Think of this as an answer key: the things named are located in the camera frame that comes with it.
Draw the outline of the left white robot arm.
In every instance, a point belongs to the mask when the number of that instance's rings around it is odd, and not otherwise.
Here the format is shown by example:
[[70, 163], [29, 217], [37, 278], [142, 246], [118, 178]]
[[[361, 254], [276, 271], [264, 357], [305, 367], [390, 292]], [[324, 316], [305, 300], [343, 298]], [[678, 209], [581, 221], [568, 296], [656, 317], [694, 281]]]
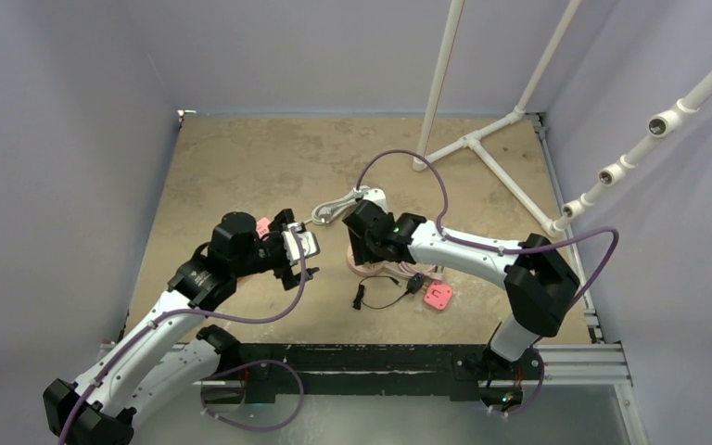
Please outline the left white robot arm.
[[50, 430], [61, 444], [127, 444], [148, 417], [179, 393], [242, 365], [238, 340], [210, 325], [183, 348], [178, 340], [233, 296], [240, 278], [273, 272], [284, 289], [303, 291], [320, 252], [315, 234], [282, 210], [260, 234], [245, 212], [222, 217], [168, 282], [155, 305], [103, 358], [74, 381], [57, 379], [43, 394]]

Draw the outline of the black power adapter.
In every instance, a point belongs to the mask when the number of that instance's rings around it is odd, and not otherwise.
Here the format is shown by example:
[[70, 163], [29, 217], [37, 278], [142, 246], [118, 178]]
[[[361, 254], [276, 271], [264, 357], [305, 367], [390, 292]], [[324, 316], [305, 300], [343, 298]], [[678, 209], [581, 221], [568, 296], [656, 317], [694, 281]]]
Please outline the black power adapter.
[[426, 277], [422, 273], [416, 273], [408, 279], [405, 286], [405, 294], [415, 294], [424, 285]]

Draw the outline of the pink round power socket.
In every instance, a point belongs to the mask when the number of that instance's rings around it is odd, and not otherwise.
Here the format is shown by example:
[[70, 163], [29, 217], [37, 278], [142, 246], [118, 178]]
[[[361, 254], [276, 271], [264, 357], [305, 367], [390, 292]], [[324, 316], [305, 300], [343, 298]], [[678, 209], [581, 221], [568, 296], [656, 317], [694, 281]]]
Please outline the pink round power socket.
[[347, 249], [346, 261], [350, 270], [361, 277], [375, 276], [380, 274], [383, 270], [382, 262], [357, 264], [352, 247], [348, 247]]

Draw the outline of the pink cube socket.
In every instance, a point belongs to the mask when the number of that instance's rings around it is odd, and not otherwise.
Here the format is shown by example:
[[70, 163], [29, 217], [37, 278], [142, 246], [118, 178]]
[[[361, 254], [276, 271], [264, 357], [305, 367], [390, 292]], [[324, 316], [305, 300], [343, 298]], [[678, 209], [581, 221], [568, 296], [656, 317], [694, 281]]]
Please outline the pink cube socket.
[[256, 233], [259, 239], [263, 239], [271, 232], [270, 224], [271, 221], [267, 217], [262, 217], [256, 221]]

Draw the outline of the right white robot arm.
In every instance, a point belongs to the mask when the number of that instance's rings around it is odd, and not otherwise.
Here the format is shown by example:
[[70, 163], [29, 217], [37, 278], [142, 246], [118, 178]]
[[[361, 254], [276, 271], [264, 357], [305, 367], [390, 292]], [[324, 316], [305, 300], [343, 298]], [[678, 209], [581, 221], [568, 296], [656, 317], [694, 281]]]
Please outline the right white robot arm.
[[483, 353], [486, 370], [505, 377], [542, 337], [555, 337], [580, 281], [551, 241], [489, 239], [445, 228], [421, 215], [394, 216], [362, 200], [344, 218], [356, 264], [407, 262], [442, 266], [486, 280], [506, 293], [511, 313]]

